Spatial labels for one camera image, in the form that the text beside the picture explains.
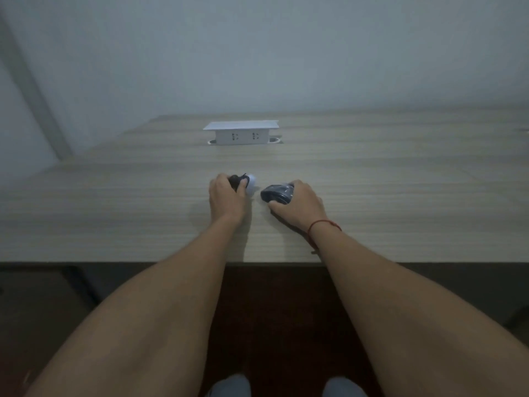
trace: person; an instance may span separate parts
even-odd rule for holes
[[[388,397],[529,396],[529,350],[445,288],[386,258],[328,220],[312,188],[295,181],[288,205],[270,209],[318,246]],[[245,181],[209,186],[211,224],[194,241],[105,299],[31,385],[30,397],[182,396],[201,386],[209,328],[228,244],[245,216]],[[212,397],[250,395],[235,375]],[[325,397],[361,396],[333,379]]]

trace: person's left hand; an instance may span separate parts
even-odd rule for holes
[[[209,183],[209,206],[211,208],[211,222],[225,218],[240,226],[246,214],[246,185],[244,179],[239,184],[237,192],[231,187],[228,176],[221,173]]]

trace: bracelet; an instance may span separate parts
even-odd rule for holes
[[[325,220],[325,219],[323,219],[323,220],[314,221],[314,223],[312,223],[309,226],[308,230],[307,230],[307,241],[310,244],[310,246],[312,246],[314,248],[315,251],[318,250],[318,245],[316,245],[316,243],[314,242],[314,240],[311,237],[311,229],[312,229],[312,226],[314,226],[314,224],[320,223],[322,221],[325,221],[325,222],[329,223],[330,225],[337,227],[340,231],[342,231],[342,228],[338,224],[336,224],[333,220]]]

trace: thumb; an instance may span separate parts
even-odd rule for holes
[[[245,178],[239,183],[239,186],[237,187],[237,193],[239,195],[241,195],[241,196],[246,195],[246,186],[247,185],[248,185],[248,180]]]
[[[285,205],[283,205],[282,203],[279,203],[275,200],[271,200],[268,202],[268,207],[270,208],[270,210],[272,210],[275,214],[281,216],[281,212],[282,210],[285,208]]]

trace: wooden desk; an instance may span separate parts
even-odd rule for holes
[[[283,144],[208,146],[211,120]],[[300,178],[343,230],[404,262],[529,261],[529,111],[160,117],[0,193],[0,261],[157,261],[209,220],[220,171]],[[234,262],[318,262],[257,194]]]

